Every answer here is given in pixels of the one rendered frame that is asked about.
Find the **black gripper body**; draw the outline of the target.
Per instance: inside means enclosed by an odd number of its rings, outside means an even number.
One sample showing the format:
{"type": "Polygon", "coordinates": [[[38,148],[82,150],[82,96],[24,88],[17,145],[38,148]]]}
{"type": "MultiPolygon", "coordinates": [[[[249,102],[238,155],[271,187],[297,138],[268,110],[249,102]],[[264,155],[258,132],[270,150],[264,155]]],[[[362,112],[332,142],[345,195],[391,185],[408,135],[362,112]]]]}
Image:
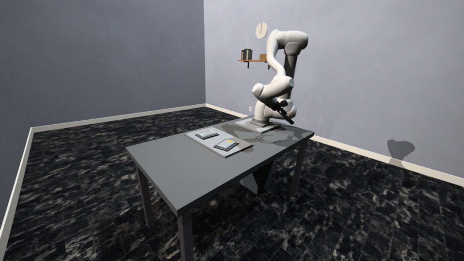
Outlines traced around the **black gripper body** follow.
{"type": "Polygon", "coordinates": [[[276,105],[273,106],[271,109],[272,109],[273,111],[282,111],[282,110],[280,109],[280,106],[281,106],[281,104],[277,101],[276,105]]]}

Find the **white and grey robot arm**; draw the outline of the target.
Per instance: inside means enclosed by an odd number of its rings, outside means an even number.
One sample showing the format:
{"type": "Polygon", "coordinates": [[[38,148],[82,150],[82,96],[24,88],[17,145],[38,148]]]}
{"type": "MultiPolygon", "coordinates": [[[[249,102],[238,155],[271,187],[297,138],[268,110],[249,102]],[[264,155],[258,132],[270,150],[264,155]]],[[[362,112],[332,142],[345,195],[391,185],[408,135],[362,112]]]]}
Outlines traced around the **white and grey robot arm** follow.
{"type": "Polygon", "coordinates": [[[256,84],[253,87],[253,94],[258,99],[255,107],[253,121],[251,124],[265,127],[273,125],[269,118],[285,120],[277,111],[271,108],[277,101],[281,108],[287,112],[287,116],[292,119],[295,117],[297,108],[291,99],[291,91],[294,87],[294,74],[297,63],[297,55],[308,46],[308,35],[301,31],[274,30],[269,35],[267,41],[267,62],[268,65],[277,72],[273,81],[269,85],[256,84]],[[275,60],[277,50],[285,50],[285,65],[280,65],[275,60]],[[291,77],[290,77],[291,76],[291,77]],[[278,97],[276,99],[276,97],[278,97]]]}

